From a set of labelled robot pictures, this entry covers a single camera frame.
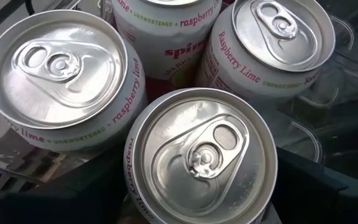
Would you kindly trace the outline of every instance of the pull tab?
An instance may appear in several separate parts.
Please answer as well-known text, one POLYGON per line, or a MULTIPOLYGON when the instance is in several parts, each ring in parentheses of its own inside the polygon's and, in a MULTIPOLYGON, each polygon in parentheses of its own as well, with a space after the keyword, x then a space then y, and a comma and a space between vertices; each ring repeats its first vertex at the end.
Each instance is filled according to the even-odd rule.
POLYGON ((279 38, 293 39, 298 33, 298 25, 287 10, 276 1, 263 1, 256 9, 259 19, 269 31, 279 38), (275 11, 274 15, 264 13, 264 9, 275 11))
POLYGON ((241 152, 244 138, 238 128, 226 120, 208 126, 188 154, 189 171, 194 177, 217 177, 241 152))
POLYGON ((71 50, 39 40, 31 40, 25 45, 16 54, 16 63, 29 75, 64 83, 75 78, 81 70, 81 61, 71 50))

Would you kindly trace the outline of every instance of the silver can top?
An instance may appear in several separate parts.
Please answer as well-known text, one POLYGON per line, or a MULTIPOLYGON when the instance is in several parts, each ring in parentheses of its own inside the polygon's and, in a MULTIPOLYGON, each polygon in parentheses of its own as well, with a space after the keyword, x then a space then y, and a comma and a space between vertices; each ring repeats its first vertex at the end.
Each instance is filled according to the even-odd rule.
POLYGON ((248 52, 279 70, 313 70, 335 48, 331 20, 316 1, 238 0, 232 9, 232 24, 248 52))
POLYGON ((152 4, 165 7, 178 7, 178 6, 188 6, 190 4, 195 4, 204 0, 143 0, 152 4))
POLYGON ((36 14, 0 36, 0 112, 30 128, 72 126, 115 99, 126 70, 124 43, 102 19, 36 14))
POLYGON ((263 119, 240 98, 183 90, 161 102, 140 130, 139 188, 148 190, 144 203, 163 223, 249 223, 268 203, 275 145, 263 119))

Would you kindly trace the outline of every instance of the can lid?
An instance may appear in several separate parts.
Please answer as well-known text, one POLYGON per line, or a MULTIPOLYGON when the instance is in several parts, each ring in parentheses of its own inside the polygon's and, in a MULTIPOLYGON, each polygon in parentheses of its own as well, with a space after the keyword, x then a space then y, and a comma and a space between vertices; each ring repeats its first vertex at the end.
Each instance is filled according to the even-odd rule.
POLYGON ((232 24, 248 52, 279 70, 313 70, 335 47, 333 25, 316 1, 238 0, 232 24))
POLYGON ((144 127, 146 137, 135 145, 142 154, 139 188, 148 189, 144 203, 164 223, 249 223, 268 203, 275 146, 245 101, 220 90, 187 89, 159 104, 144 127))
POLYGON ((144 0, 160 6, 186 6, 203 0, 144 0))
POLYGON ((98 114, 121 90, 127 54, 119 34, 80 11, 28 17, 0 37, 0 112, 37 129, 98 114))

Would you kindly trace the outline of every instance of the can top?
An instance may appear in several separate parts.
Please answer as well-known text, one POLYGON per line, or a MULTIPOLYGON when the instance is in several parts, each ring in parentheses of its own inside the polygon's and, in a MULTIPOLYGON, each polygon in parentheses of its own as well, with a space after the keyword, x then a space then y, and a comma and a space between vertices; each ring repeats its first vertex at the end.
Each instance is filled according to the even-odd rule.
POLYGON ((169 96, 142 123, 134 173, 144 203, 164 223, 249 223, 277 175, 272 135, 259 114, 221 90, 169 96))
POLYGON ((175 6, 187 6, 190 4, 198 3, 204 0, 144 0, 152 4, 156 4, 159 6, 168 6, 168 7, 175 7, 175 6))
POLYGON ((248 52, 279 70, 313 70, 335 48, 331 20, 316 1, 238 0, 232 9, 232 24, 248 52))
POLYGON ((72 126, 115 99, 126 78, 119 34, 91 14, 30 16, 0 36, 0 112, 37 129, 72 126))

